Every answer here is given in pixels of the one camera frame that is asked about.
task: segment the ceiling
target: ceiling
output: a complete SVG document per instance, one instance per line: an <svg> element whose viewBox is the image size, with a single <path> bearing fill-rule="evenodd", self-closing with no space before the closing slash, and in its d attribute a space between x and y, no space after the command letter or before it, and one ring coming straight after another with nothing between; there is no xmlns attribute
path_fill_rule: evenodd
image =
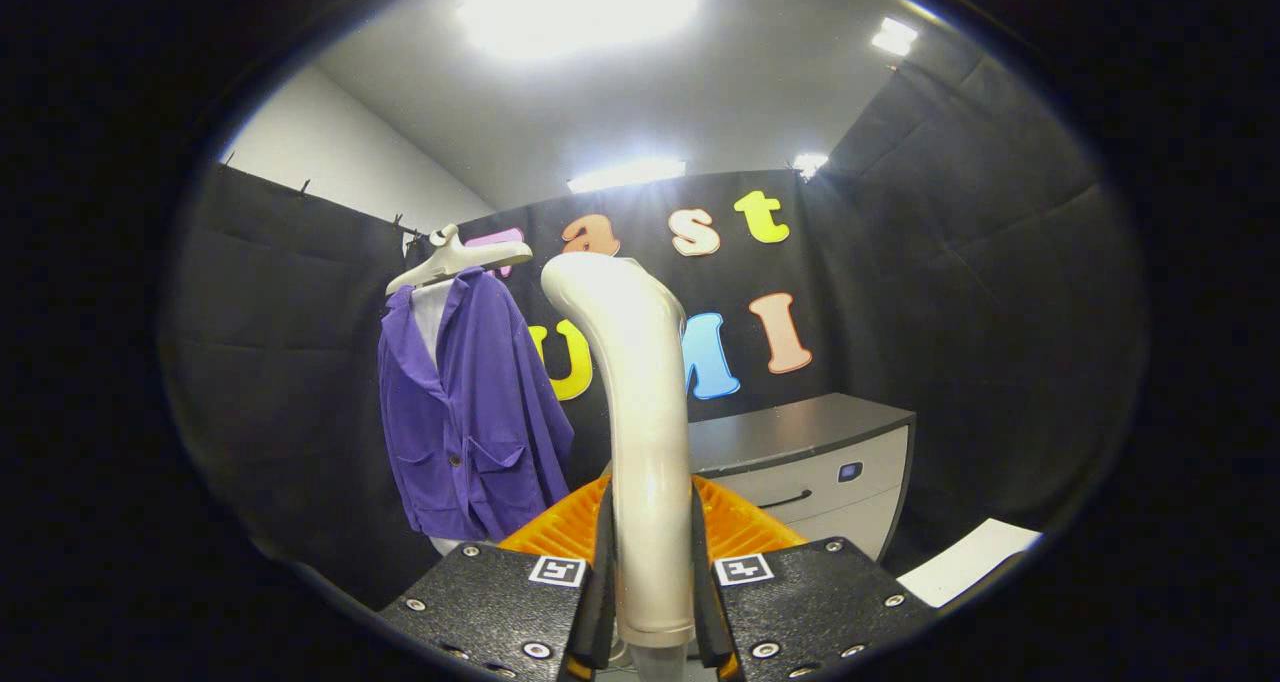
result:
<svg viewBox="0 0 1280 682"><path fill-rule="evenodd" d="M461 3L401 0L317 67L495 209L646 155L701 175L827 154L891 75L883 18L923 27L900 0L698 0L659 38L511 61L471 44Z"/></svg>

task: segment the drawer handle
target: drawer handle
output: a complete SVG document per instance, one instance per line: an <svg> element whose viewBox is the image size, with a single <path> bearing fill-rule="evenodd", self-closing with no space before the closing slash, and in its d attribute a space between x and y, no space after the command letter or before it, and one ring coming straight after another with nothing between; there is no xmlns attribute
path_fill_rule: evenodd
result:
<svg viewBox="0 0 1280 682"><path fill-rule="evenodd" d="M805 490L805 491L800 493L799 495L796 495L794 498L788 498L788 499L785 499L785 500L781 500L781 502L776 502L776 503L762 504L759 507L760 507L760 509L769 509L772 505L780 505L780 504L787 504L787 503L800 502L800 500L808 498L812 494L813 494L813 490Z"/></svg>

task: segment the jacket collar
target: jacket collar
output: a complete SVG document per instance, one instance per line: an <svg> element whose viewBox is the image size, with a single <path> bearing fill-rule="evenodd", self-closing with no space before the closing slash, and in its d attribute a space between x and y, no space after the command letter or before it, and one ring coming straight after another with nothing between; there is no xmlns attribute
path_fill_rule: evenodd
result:
<svg viewBox="0 0 1280 682"><path fill-rule="evenodd" d="M438 339L443 339L449 321L466 301L467 293L475 285L476 276L484 274L483 267L466 267L453 278L449 287L448 298L444 299L444 312L440 317L440 331ZM383 317L383 339L385 340L392 357L403 369L404 375L420 385L424 390L435 395L444 395L444 386L440 375L422 340L422 333L413 322L411 307L413 288L403 285L396 290L387 301L390 312Z"/></svg>

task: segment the purple jacket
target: purple jacket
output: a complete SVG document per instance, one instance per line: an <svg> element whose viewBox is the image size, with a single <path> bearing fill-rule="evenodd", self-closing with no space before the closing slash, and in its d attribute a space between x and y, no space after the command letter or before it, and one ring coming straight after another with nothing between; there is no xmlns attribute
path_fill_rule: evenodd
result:
<svg viewBox="0 0 1280 682"><path fill-rule="evenodd" d="M444 303L431 363L410 307L390 296L378 343L383 430L413 530L500 541L568 489L573 430L507 287L467 267Z"/></svg>

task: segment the white wall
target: white wall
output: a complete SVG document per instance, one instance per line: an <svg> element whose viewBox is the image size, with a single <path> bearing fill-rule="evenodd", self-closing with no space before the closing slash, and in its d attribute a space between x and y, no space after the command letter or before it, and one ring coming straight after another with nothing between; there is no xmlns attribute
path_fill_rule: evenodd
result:
<svg viewBox="0 0 1280 682"><path fill-rule="evenodd" d="M227 146L230 168L420 232L494 214L316 67L288 81Z"/></svg>

